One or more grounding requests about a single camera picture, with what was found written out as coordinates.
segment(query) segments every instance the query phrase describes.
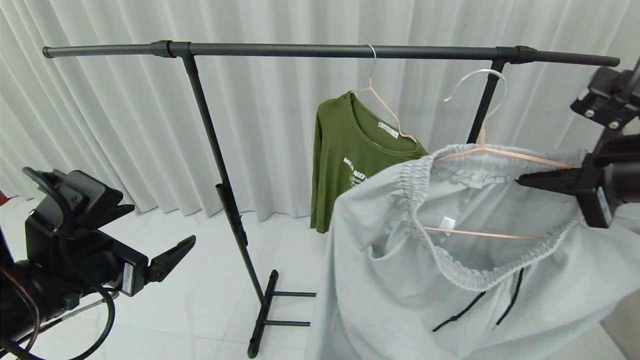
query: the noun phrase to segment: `red object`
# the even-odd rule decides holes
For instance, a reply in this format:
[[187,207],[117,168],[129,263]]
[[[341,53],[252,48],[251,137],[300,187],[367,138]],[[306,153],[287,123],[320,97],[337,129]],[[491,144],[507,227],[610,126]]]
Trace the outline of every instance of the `red object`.
[[7,201],[9,201],[9,198],[4,196],[4,194],[2,192],[0,192],[0,206],[3,205]]

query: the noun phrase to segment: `gray fabric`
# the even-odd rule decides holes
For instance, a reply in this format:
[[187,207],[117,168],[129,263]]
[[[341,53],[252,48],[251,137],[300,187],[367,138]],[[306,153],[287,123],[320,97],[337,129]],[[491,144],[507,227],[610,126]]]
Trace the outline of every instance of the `gray fabric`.
[[[573,197],[513,181],[548,165],[490,153],[433,162],[474,146],[395,165],[337,199],[306,359],[542,359],[640,288],[639,207],[592,229]],[[585,155],[494,147],[576,165]],[[541,239],[423,229],[444,216],[459,230]]]

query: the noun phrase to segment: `rack base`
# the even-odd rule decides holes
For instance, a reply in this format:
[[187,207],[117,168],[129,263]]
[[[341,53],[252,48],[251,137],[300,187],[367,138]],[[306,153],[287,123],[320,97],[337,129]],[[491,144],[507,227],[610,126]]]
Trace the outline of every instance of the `rack base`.
[[267,325],[276,326],[310,326],[310,322],[296,322],[296,321],[281,321],[281,320],[268,320],[269,310],[271,309],[271,302],[275,296],[289,296],[289,297],[315,297],[316,293],[300,293],[300,292],[288,292],[288,291],[275,291],[276,283],[278,282],[278,270],[273,269],[269,276],[269,283],[267,284],[267,290],[264,292],[264,299],[266,303],[260,307],[260,313],[255,320],[255,327],[253,328],[253,335],[249,340],[249,348],[246,351],[249,359],[253,359],[258,355],[260,350],[260,342],[262,341],[262,335],[264,334],[264,328]]

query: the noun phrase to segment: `brown cable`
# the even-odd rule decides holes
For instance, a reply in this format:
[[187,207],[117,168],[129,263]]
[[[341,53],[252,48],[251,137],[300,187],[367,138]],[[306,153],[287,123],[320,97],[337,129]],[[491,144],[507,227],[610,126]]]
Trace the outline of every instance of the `brown cable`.
[[7,270],[5,270],[1,266],[0,266],[0,271],[2,271],[4,276],[6,276],[15,285],[15,287],[22,292],[22,295],[23,295],[22,299],[29,307],[29,310],[31,311],[31,316],[33,316],[33,334],[31,335],[31,339],[29,340],[27,347],[24,348],[24,350],[29,351],[31,350],[31,347],[33,347],[33,344],[35,344],[36,339],[38,337],[38,333],[40,332],[40,310],[36,302],[33,300],[33,297],[31,297],[27,289],[25,289],[25,287],[20,283],[18,279],[16,279],[11,273],[9,273]]

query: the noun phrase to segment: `clothes hanger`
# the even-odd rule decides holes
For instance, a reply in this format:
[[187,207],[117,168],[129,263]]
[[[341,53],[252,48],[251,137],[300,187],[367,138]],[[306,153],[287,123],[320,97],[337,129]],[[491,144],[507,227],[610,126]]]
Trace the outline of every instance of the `clothes hanger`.
[[359,89],[359,90],[352,90],[351,92],[355,94],[357,92],[371,91],[378,98],[380,103],[382,103],[382,106],[384,106],[385,109],[387,109],[387,111],[389,111],[389,113],[391,113],[391,115],[396,120],[396,126],[398,128],[398,133],[400,134],[400,136],[402,136],[403,138],[409,138],[409,139],[413,140],[413,142],[418,143],[418,140],[416,140],[413,136],[405,134],[405,133],[402,132],[402,130],[400,129],[400,120],[398,119],[396,114],[387,106],[387,104],[385,104],[385,101],[382,100],[380,95],[378,95],[378,93],[373,88],[373,81],[372,81],[373,69],[376,68],[376,63],[378,62],[378,55],[376,55],[376,50],[373,48],[373,46],[371,46],[369,44],[367,44],[367,46],[370,47],[371,50],[373,51],[373,66],[371,67],[371,71],[369,73],[369,87],[368,88],[364,88],[364,89]]
[[[489,72],[491,74],[494,74],[494,75],[498,76],[499,78],[501,78],[504,81],[504,95],[502,96],[502,100],[498,104],[498,106],[496,106],[489,113],[489,115],[486,116],[486,118],[484,119],[484,123],[486,123],[486,120],[489,119],[502,106],[502,104],[504,104],[504,101],[507,98],[507,93],[508,93],[509,88],[507,86],[507,79],[504,77],[504,75],[502,75],[502,73],[500,73],[500,72],[498,72],[496,70],[493,70],[493,69],[479,69],[479,70],[476,70],[476,71],[472,71],[469,74],[463,76],[458,81],[458,84],[456,84],[456,86],[454,87],[451,96],[449,96],[448,98],[444,99],[444,101],[448,102],[451,99],[453,99],[454,95],[456,95],[456,91],[458,90],[458,87],[460,87],[460,85],[462,84],[462,82],[464,82],[464,80],[468,79],[469,77],[471,77],[471,76],[473,76],[475,74],[480,74],[482,72]],[[503,156],[509,156],[511,158],[518,158],[518,159],[523,159],[523,160],[535,161],[537,163],[551,165],[551,166],[555,166],[555,167],[559,167],[559,168],[575,168],[573,165],[560,163],[558,161],[543,159],[543,158],[539,158],[537,156],[530,156],[530,155],[519,154],[517,152],[491,149],[491,148],[485,146],[485,143],[484,143],[485,137],[486,137],[486,130],[484,129],[484,126],[483,126],[483,128],[480,130],[480,144],[479,144],[478,147],[475,147],[475,148],[473,148],[471,150],[458,152],[456,154],[443,156],[441,158],[438,158],[438,159],[434,160],[434,162],[439,162],[439,161],[443,161],[443,160],[458,158],[460,156],[473,154],[475,152],[490,152],[492,154],[499,154],[499,155],[503,155]],[[493,238],[503,238],[503,239],[539,240],[539,238],[535,237],[535,236],[520,236],[520,235],[482,233],[482,232],[478,232],[478,231],[462,231],[462,230],[452,230],[452,229],[444,229],[444,228],[440,228],[440,227],[426,227],[426,226],[424,227],[424,229],[428,230],[428,231],[439,231],[441,233],[454,233],[454,234],[490,236],[490,237],[493,237]]]

